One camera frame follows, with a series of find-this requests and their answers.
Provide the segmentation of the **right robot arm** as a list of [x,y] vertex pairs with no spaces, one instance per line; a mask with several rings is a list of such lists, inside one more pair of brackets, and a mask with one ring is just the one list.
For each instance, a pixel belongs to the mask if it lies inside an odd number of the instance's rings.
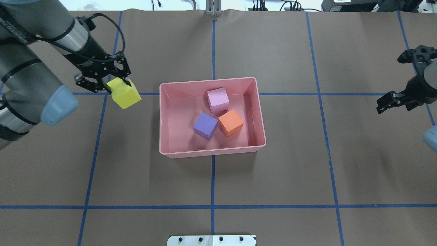
[[397,61],[401,64],[412,64],[416,75],[407,82],[403,91],[389,91],[377,99],[377,113],[382,114],[387,109],[401,106],[406,106],[411,111],[418,106],[436,102],[436,49],[420,45],[402,52]]

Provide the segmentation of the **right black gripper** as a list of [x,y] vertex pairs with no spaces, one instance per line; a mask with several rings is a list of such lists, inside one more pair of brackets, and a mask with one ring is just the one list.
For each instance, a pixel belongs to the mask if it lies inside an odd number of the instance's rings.
[[405,105],[408,111],[423,104],[432,104],[437,99],[437,61],[436,49],[419,45],[402,52],[397,61],[401,64],[413,64],[416,75],[406,88],[397,93],[389,91],[377,99],[376,111],[382,114],[387,109]]

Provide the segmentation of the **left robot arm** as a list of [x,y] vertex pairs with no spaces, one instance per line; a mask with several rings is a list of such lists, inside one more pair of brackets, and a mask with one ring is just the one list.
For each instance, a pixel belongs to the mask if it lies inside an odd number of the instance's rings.
[[92,37],[97,17],[109,20],[122,34],[107,15],[75,17],[58,0],[1,1],[1,83],[8,88],[1,96],[1,149],[41,122],[55,125],[79,106],[69,88],[29,48],[33,43],[48,43],[66,58],[79,70],[76,84],[86,90],[111,94],[113,89],[103,82],[106,76],[133,88],[124,50],[111,55]]

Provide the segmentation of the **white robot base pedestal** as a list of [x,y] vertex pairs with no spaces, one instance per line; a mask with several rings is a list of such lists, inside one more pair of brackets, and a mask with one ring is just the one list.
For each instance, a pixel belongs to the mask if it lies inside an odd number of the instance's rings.
[[175,235],[167,246],[256,246],[255,235]]

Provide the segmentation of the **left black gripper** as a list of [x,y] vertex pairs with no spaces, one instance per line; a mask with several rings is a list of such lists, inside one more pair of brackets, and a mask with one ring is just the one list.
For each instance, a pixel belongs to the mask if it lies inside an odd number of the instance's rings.
[[69,49],[64,57],[80,71],[74,76],[77,86],[93,93],[111,94],[111,89],[103,82],[104,77],[111,75],[132,87],[131,71],[122,51],[112,59],[88,32],[70,32],[64,37],[64,47]]

